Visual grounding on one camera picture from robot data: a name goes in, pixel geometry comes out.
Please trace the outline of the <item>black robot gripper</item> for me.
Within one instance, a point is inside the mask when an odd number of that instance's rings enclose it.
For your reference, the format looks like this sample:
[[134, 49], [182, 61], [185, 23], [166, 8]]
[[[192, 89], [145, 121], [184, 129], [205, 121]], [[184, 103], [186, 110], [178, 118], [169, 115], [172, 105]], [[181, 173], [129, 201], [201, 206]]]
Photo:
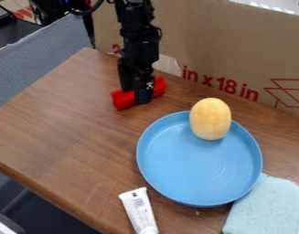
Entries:
[[153, 99], [154, 78], [137, 77], [134, 83], [134, 76], [153, 73], [153, 63], [160, 59], [162, 29], [156, 26], [146, 26], [140, 30], [124, 27], [121, 36], [124, 37], [124, 49], [118, 71], [122, 90], [130, 91], [136, 85], [136, 103], [148, 104]]

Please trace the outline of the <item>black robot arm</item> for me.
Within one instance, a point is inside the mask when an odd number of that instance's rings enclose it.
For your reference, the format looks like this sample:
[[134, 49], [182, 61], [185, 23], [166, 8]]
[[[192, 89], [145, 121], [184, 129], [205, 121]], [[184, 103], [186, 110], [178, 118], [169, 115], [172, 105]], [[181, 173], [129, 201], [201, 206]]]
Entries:
[[136, 103], [152, 102], [156, 78], [153, 63], [160, 60], [162, 29], [152, 21], [152, 0], [116, 0], [118, 21], [122, 24], [122, 57], [118, 61], [124, 91], [136, 92]]

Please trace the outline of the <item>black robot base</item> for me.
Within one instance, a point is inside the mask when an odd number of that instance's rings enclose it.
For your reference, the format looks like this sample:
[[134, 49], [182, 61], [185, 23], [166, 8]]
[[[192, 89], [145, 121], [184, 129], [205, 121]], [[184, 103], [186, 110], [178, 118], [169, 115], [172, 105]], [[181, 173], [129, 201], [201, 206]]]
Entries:
[[69, 10], [86, 11], [93, 7], [93, 0], [29, 0], [35, 20], [42, 26], [69, 14]]

